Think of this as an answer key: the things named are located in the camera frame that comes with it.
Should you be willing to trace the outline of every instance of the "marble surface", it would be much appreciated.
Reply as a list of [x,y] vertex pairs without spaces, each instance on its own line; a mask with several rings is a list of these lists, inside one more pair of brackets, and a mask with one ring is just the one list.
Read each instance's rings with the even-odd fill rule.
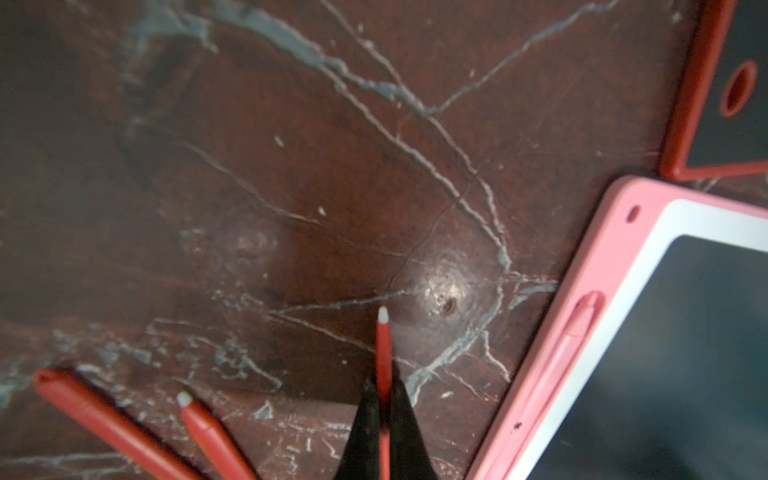
[[263,480],[332,478],[386,304],[462,478],[604,189],[654,172],[698,9],[0,7],[2,477],[146,477],[34,394],[55,365],[211,478],[180,388]]

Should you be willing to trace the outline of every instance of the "pink writing tablet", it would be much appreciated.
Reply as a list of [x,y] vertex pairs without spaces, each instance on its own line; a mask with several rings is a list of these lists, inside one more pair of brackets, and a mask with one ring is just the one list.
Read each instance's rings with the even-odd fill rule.
[[768,211],[616,182],[467,478],[768,478]]

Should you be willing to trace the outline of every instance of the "stylus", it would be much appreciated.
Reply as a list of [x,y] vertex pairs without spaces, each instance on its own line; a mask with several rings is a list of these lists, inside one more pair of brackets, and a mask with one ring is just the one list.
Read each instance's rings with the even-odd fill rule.
[[[515,430],[523,426],[523,422],[527,422],[526,426],[528,435],[533,433],[532,429],[535,427],[539,417],[546,409],[547,402],[554,395],[555,390],[560,385],[563,376],[568,371],[568,368],[574,361],[574,358],[578,354],[581,345],[584,343],[584,339],[587,337],[589,328],[592,325],[592,321],[596,317],[595,313],[598,308],[598,300],[602,297],[603,293],[594,291],[584,295],[576,303],[576,307],[571,312],[571,316],[565,323],[565,328],[558,337],[558,341],[555,343],[552,353],[547,358],[544,368],[541,370],[541,374],[538,376],[538,381],[528,394],[527,399],[523,402],[522,410],[518,415],[518,422],[515,425]],[[519,439],[519,445],[524,445],[525,439]],[[507,474],[504,478],[508,478],[511,473],[512,465],[508,463],[509,460],[502,460],[497,458],[494,460],[494,464],[497,462],[507,462],[510,465],[507,470]]]
[[563,333],[554,345],[538,381],[524,402],[521,418],[527,418],[531,409],[539,409],[549,400],[554,388],[560,383],[565,371],[568,370],[584,338],[589,331],[594,318],[594,312],[600,298],[600,292],[590,292],[584,295],[576,304],[571,318],[565,323]]
[[[389,412],[389,397],[392,396],[392,333],[389,329],[389,310],[379,307],[376,322],[376,389],[379,391],[380,412]],[[389,480],[389,429],[379,433],[379,454],[381,480]]]
[[153,477],[159,480],[201,480],[158,440],[99,398],[77,377],[61,370],[40,369],[33,378],[35,390],[46,400]]
[[181,418],[203,453],[224,480],[256,480],[248,462],[238,452],[224,427],[187,392],[176,397]]

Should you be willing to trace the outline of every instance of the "red stylus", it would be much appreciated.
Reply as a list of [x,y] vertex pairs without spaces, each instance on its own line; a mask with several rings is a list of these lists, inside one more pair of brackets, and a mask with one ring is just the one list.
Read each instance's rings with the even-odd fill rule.
[[187,430],[224,480],[257,480],[224,427],[192,395],[181,392],[176,400]]
[[40,369],[35,373],[34,380],[37,393],[155,478],[202,480],[77,377],[60,370]]
[[[389,311],[379,307],[376,322],[376,389],[379,391],[379,407],[384,415],[389,413],[389,397],[392,394],[392,334],[389,330]],[[389,430],[382,429],[379,436],[382,480],[389,480]]]

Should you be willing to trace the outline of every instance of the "pink tablet frame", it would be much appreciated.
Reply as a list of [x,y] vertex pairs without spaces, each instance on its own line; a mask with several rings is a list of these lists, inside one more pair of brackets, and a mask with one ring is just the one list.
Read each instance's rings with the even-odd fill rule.
[[[515,377],[498,411],[467,480],[507,478],[528,447],[554,399],[559,395],[574,364],[589,343],[601,314],[613,300],[629,273],[654,225],[672,201],[691,200],[700,204],[768,219],[768,210],[726,200],[658,180],[624,177],[614,182],[604,195],[597,213],[581,242],[563,283],[541,324],[531,351]],[[590,329],[565,374],[545,388],[548,400],[536,408],[525,408],[526,399],[536,387],[552,350],[577,302],[586,294],[602,292]]]

